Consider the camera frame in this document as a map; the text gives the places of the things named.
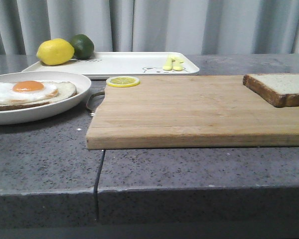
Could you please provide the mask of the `white round plate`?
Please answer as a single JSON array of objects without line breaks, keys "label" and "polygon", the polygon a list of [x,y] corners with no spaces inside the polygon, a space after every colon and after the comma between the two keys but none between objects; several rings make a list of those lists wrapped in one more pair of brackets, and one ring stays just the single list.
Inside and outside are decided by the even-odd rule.
[{"label": "white round plate", "polygon": [[70,82],[76,86],[77,94],[59,102],[26,109],[0,111],[0,125],[25,123],[45,119],[65,112],[78,105],[89,93],[91,80],[80,74],[32,71],[0,75],[0,82],[35,80],[40,82]]}]

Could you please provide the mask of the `yellow lemon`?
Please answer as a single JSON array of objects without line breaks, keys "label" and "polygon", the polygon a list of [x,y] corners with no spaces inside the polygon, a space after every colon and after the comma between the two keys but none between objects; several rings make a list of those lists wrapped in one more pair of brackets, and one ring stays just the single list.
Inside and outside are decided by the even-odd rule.
[{"label": "yellow lemon", "polygon": [[66,63],[72,59],[73,55],[73,46],[62,38],[41,43],[36,54],[41,62],[50,66]]}]

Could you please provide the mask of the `wooden cutting board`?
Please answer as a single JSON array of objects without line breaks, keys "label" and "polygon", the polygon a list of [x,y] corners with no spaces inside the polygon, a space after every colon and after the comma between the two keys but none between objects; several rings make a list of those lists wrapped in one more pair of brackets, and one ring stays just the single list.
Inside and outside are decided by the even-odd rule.
[{"label": "wooden cutting board", "polygon": [[299,107],[276,108],[242,76],[142,76],[107,86],[89,149],[299,146]]}]

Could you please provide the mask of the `yellow plastic knife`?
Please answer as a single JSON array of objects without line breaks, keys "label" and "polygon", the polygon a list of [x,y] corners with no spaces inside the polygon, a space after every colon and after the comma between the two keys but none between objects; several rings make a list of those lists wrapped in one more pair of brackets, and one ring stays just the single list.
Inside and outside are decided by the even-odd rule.
[{"label": "yellow plastic knife", "polygon": [[174,71],[182,71],[183,66],[182,66],[183,60],[179,57],[174,57],[172,60],[172,69]]}]

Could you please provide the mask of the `grey curtain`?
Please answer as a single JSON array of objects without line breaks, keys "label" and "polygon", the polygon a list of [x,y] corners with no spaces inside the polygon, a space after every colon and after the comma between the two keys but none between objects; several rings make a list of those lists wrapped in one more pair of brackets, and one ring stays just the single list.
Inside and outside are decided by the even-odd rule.
[{"label": "grey curtain", "polygon": [[75,34],[97,51],[299,53],[299,0],[0,0],[0,54]]}]

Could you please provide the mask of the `fried egg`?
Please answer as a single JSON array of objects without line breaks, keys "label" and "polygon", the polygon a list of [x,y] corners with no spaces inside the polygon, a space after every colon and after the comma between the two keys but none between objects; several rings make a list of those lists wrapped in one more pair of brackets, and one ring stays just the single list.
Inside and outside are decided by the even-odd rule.
[{"label": "fried egg", "polygon": [[23,81],[0,83],[0,105],[17,105],[50,99],[58,95],[53,83]]}]

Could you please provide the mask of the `green lime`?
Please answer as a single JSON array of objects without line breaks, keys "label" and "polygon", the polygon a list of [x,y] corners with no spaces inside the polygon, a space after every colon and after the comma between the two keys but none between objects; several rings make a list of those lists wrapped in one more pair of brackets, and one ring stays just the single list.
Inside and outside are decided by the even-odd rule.
[{"label": "green lime", "polygon": [[94,43],[85,34],[74,35],[70,44],[74,48],[74,56],[79,60],[90,59],[94,54]]}]

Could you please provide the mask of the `bread slice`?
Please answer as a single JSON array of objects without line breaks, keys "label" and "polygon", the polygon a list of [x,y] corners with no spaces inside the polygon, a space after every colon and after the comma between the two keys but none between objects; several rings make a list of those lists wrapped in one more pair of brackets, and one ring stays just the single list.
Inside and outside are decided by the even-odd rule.
[{"label": "bread slice", "polygon": [[65,99],[68,99],[77,94],[76,86],[70,82],[41,82],[41,83],[53,83],[58,88],[58,95],[45,100],[40,100],[31,103],[23,103],[17,105],[0,105],[0,111],[11,111],[11,110],[20,110],[27,109],[42,105],[48,105],[51,103],[56,103]]},{"label": "bread slice", "polygon": [[242,83],[276,108],[299,106],[299,74],[247,74]]}]

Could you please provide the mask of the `white bear-print tray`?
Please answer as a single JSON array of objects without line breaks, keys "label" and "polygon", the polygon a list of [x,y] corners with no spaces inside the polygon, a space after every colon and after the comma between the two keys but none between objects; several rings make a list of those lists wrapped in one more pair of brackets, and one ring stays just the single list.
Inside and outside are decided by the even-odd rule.
[{"label": "white bear-print tray", "polygon": [[[183,60],[182,71],[163,70],[169,55]],[[178,52],[95,52],[94,57],[88,60],[71,59],[56,66],[48,66],[38,61],[23,71],[69,72],[96,80],[122,75],[196,75],[199,68]]]}]

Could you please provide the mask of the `lemon slice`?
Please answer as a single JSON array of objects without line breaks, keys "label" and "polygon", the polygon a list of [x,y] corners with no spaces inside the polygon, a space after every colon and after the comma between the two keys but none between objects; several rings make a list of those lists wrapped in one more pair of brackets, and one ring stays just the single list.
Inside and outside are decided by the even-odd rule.
[{"label": "lemon slice", "polygon": [[116,76],[106,80],[106,84],[111,87],[127,88],[140,84],[140,79],[132,76]]}]

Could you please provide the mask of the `yellow plastic fork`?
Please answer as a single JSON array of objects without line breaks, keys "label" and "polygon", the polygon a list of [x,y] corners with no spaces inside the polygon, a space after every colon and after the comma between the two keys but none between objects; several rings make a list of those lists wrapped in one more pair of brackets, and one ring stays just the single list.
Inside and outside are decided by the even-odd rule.
[{"label": "yellow plastic fork", "polygon": [[173,69],[174,69],[174,67],[173,67],[173,61],[175,61],[175,57],[169,55],[169,56],[167,57],[167,59],[166,59],[165,64],[164,64],[163,67],[162,67],[163,70],[164,70],[164,71],[171,71],[171,70],[173,70]]}]

